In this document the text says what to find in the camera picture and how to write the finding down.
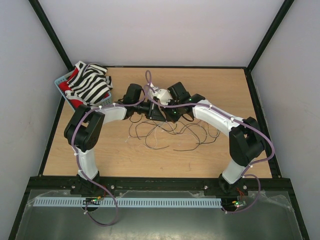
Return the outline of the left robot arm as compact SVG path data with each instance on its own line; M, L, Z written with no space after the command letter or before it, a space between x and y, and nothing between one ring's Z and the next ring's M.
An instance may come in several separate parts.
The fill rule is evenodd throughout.
M67 124L64 137L73 148L78 175L84 179L82 188L87 193L94 194L100 188L100 181L95 178L99 175L99 171L96 166L94 147L104 124L126 120L134 113L144 115L148 120L166 121L155 103L150 100L139 100L142 91L142 86L132 83L123 98L111 105L91 108L81 104Z

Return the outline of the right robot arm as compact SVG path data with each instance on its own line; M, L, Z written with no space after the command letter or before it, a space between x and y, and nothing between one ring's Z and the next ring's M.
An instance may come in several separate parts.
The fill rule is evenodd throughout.
M264 138L256 131L258 122L253 117L243 119L234 116L212 105L200 94L190 95L181 82L161 89L154 95L162 104L162 110L168 121L176 122L180 117L189 115L219 130L228 137L231 160L218 177L218 188L225 194L231 194L245 168L257 158L266 148Z

